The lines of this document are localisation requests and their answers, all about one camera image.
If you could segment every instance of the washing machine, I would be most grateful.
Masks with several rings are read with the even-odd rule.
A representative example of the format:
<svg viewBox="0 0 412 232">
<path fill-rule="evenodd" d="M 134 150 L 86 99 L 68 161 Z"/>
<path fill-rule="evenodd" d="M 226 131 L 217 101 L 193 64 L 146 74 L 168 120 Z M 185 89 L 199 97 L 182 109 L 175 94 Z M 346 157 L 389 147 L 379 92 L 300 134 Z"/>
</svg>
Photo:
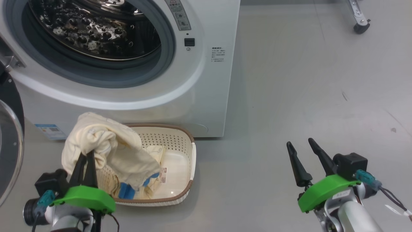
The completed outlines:
<svg viewBox="0 0 412 232">
<path fill-rule="evenodd" d="M 0 0 L 25 117 L 65 139 L 95 112 L 224 133 L 240 0 Z"/>
</svg>

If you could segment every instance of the plastic laundry basket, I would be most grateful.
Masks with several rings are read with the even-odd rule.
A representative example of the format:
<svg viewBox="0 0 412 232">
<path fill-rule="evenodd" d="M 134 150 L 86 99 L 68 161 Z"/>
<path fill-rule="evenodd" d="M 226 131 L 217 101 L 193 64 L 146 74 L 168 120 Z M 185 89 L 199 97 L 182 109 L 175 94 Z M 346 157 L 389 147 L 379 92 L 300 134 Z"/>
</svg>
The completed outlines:
<svg viewBox="0 0 412 232">
<path fill-rule="evenodd" d="M 162 161 L 162 181 L 149 200 L 119 199 L 117 204 L 130 206 L 169 206 L 182 202 L 189 194 L 196 167 L 196 145 L 188 131 L 177 126 L 162 124 L 127 124 L 142 139 L 143 147 L 166 147 Z M 119 180 L 109 166 L 97 170 L 99 188 L 113 194 Z"/>
</svg>

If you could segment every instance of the white tape label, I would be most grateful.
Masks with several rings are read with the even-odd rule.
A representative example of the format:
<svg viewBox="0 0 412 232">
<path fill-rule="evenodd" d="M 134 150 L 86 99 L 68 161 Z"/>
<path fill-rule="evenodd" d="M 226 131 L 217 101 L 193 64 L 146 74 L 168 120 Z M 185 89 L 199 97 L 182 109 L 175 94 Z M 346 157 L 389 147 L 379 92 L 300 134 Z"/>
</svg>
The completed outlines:
<svg viewBox="0 0 412 232">
<path fill-rule="evenodd" d="M 337 194 L 333 195 L 332 200 L 337 199 L 337 198 L 341 198 L 341 197 L 344 197 L 344 196 L 349 196 L 350 193 L 351 193 L 350 189 L 342 191 L 342 192 L 338 192 Z"/>
</svg>

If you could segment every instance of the white cloth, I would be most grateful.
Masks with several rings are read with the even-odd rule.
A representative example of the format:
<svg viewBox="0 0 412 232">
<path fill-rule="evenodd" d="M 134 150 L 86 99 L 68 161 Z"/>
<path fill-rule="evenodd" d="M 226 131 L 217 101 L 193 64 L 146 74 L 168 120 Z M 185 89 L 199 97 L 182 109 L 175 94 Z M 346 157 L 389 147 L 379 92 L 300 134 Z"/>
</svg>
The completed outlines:
<svg viewBox="0 0 412 232">
<path fill-rule="evenodd" d="M 159 162 L 160 166 L 162 166 L 162 161 L 164 153 L 166 151 L 166 147 L 155 145 L 148 146 L 147 148 L 144 148 L 144 150 L 146 150 L 157 162 Z M 160 177 L 161 176 L 158 176 L 157 178 L 151 178 L 149 184 L 146 187 L 141 187 L 139 191 L 136 191 L 134 199 L 152 199 L 157 187 L 159 186 Z"/>
<path fill-rule="evenodd" d="M 94 113 L 79 116 L 61 155 L 63 168 L 72 174 L 80 154 L 94 150 L 96 169 L 109 165 L 120 182 L 138 190 L 160 171 L 159 162 L 142 149 L 140 136 L 130 127 Z"/>
</svg>

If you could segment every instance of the stainless steel drum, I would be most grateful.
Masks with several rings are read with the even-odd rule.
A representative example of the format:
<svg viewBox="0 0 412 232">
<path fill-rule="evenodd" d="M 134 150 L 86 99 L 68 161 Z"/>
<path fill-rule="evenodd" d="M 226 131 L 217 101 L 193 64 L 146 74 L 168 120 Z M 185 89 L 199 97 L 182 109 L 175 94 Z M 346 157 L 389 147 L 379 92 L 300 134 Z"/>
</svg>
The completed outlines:
<svg viewBox="0 0 412 232">
<path fill-rule="evenodd" d="M 161 46 L 152 23 L 125 0 L 29 0 L 29 5 L 51 37 L 89 57 L 126 61 Z"/>
</svg>

